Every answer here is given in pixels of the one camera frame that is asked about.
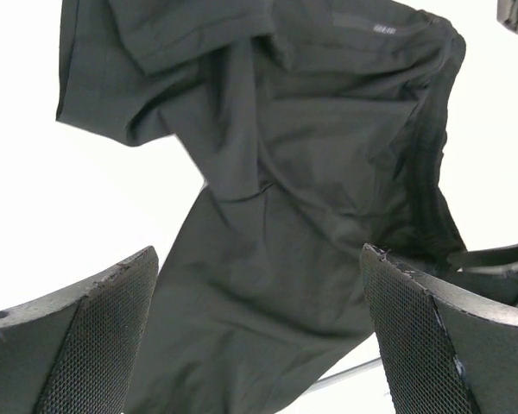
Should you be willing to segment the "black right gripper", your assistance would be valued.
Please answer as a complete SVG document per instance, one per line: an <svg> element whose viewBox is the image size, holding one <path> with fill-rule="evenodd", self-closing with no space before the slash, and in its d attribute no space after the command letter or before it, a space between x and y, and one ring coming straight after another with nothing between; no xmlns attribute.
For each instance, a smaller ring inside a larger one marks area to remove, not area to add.
<svg viewBox="0 0 518 414"><path fill-rule="evenodd" d="M448 282L518 308L518 244L451 254L447 262Z"/></svg>

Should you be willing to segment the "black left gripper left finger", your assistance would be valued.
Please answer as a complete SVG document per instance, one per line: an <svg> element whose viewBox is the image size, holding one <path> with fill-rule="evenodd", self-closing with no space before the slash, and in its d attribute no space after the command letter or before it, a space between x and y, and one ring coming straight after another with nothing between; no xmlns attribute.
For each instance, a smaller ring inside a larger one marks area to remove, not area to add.
<svg viewBox="0 0 518 414"><path fill-rule="evenodd" d="M0 310L0 414L123 412L158 271L148 246Z"/></svg>

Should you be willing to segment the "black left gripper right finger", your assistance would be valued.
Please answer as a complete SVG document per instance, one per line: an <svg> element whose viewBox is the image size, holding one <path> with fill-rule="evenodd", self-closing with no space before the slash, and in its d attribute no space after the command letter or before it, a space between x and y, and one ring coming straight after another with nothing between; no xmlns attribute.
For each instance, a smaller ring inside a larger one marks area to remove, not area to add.
<svg viewBox="0 0 518 414"><path fill-rule="evenodd" d="M367 245L360 258L398 413L518 413L518 308Z"/></svg>

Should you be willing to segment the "black shorts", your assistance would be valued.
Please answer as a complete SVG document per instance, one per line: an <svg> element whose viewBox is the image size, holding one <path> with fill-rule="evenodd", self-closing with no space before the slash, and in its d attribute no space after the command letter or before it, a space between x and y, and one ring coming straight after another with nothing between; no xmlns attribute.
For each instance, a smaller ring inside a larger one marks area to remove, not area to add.
<svg viewBox="0 0 518 414"><path fill-rule="evenodd" d="M367 243L441 267L463 36L395 1L65 1L59 122L175 135L205 187L160 271L127 413L275 413L373 331Z"/></svg>

